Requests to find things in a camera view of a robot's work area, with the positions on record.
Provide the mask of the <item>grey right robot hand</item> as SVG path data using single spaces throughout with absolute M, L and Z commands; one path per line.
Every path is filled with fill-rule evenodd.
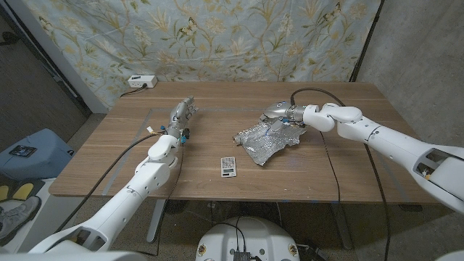
M 305 107 L 292 105 L 287 101 L 271 104 L 260 116 L 260 121 L 271 123 L 270 129 L 277 131 L 285 126 L 304 128 L 303 113 Z

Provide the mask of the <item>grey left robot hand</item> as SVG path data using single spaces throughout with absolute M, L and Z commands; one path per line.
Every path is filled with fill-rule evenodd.
M 193 96 L 188 96 L 181 101 L 170 113 L 167 134 L 180 138 L 182 130 L 186 127 L 189 119 L 196 114 L 198 109 L 199 108 L 195 105 Z

